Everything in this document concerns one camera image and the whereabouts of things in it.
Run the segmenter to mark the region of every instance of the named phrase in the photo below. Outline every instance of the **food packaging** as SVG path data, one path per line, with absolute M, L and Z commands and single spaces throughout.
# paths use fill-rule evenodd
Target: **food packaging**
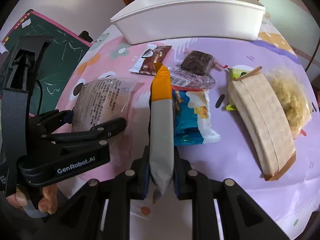
M 312 115 L 312 104 L 305 87 L 286 68 L 272 70 L 266 76 L 284 110 L 293 138 L 297 138 Z
M 155 63 L 162 63 L 171 46 L 147 44 L 145 51 L 129 71 L 144 75 L 156 75 Z
M 296 150 L 281 104 L 260 69 L 231 81 L 228 91 L 249 131 L 265 180 L 277 180 L 295 162 Z
M 95 125 L 118 117 L 127 119 L 131 93 L 136 84 L 135 79 L 121 77 L 102 78 L 84 84 L 74 109 L 72 131 L 89 131 Z M 116 166 L 121 164 L 119 154 L 123 151 L 123 141 L 123 133 L 108 139 L 110 160 Z
M 211 128 L 208 90 L 173 90 L 172 98 L 175 146 L 220 141 L 220 135 Z
M 164 65 L 161 65 L 151 84 L 150 101 L 150 172 L 163 195 L 171 183 L 174 165 L 171 81 Z
M 230 73 L 229 82 L 249 73 L 252 70 L 253 70 L 253 68 L 248 67 L 248 66 L 244 66 L 244 65 L 242 65 L 242 66 L 239 65 L 239 68 L 236 68 L 236 67 L 229 68 L 229 73 Z M 233 103 L 231 97 L 229 97 L 229 102 L 228 102 L 228 105 L 226 106 L 226 110 L 227 111 L 237 111 L 237 108 L 236 108 L 235 104 Z
M 172 90 L 203 90 L 213 88 L 216 81 L 210 75 L 215 66 L 212 55 L 185 50 L 186 57 L 176 60 L 175 66 L 168 68 L 171 76 Z

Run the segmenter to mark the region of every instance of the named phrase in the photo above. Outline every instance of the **human hand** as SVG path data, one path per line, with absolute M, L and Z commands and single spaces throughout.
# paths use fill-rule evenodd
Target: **human hand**
M 42 194 L 44 197 L 38 203 L 38 208 L 40 212 L 48 212 L 51 215 L 57 211 L 57 190 L 57 184 L 52 184 L 50 186 L 42 188 Z M 21 192 L 21 190 L 18 187 L 17 192 L 15 194 L 7 197 L 7 201 L 10 205 L 19 209 L 21 209 L 23 206 L 28 205 L 26 196 Z

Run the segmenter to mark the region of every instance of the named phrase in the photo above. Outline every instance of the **white plastic box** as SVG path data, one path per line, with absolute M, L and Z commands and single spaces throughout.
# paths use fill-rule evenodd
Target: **white plastic box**
M 256 0 L 135 0 L 110 21 L 130 44 L 179 37 L 254 41 L 264 13 Z

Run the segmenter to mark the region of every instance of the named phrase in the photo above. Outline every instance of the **paper wrapper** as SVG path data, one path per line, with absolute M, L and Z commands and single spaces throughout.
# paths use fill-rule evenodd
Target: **paper wrapper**
M 265 180 L 277 180 L 296 159 L 292 133 L 269 82 L 260 69 L 230 82 L 229 95 L 253 141 Z

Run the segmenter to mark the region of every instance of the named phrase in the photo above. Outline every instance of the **table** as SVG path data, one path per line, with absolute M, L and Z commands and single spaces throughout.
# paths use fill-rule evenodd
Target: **table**
M 149 42 L 171 45 L 164 60 L 170 66 L 185 57 L 185 49 L 199 50 L 213 55 L 222 65 L 262 66 L 262 71 L 286 67 L 294 71 L 305 85 L 310 100 L 316 106 L 311 85 L 287 41 L 275 27 L 263 19 L 257 41 L 241 41 L 223 38 L 180 38 Z M 131 46 L 115 26 L 110 26 L 89 49 L 79 63 L 63 91 L 57 108 L 72 109 L 75 105 L 79 84 L 108 75 L 137 79 L 141 86 L 132 96 L 128 127 L 124 132 L 121 149 L 121 165 L 112 160 L 101 167 L 59 184 L 60 190 L 72 196 L 87 179 L 112 179 L 127 169 L 133 159 L 142 156 L 148 145 L 149 96 L 153 77 L 128 71 L 141 55 L 146 44 Z M 212 70 L 217 81 L 210 90 L 212 128 L 221 135 L 221 141 L 213 144 L 179 147 L 180 156 L 190 161 L 192 168 L 210 179 L 223 181 L 233 178 L 277 222 L 290 239 L 304 230 L 311 213 L 320 203 L 320 115 L 314 111 L 312 120 L 304 127 L 306 137 L 295 140 L 297 161 L 279 181 L 265 181 L 249 133 L 238 112 L 225 111 L 226 96 L 220 108 L 214 105 L 221 94 L 227 95 L 228 74 Z M 60 132 L 70 131 L 64 126 Z M 167 193 L 153 204 L 155 186 L 151 183 L 144 201 L 131 202 L 131 239 L 191 239 L 191 203 L 178 201 L 172 185 Z M 151 213 L 143 215 L 148 209 Z

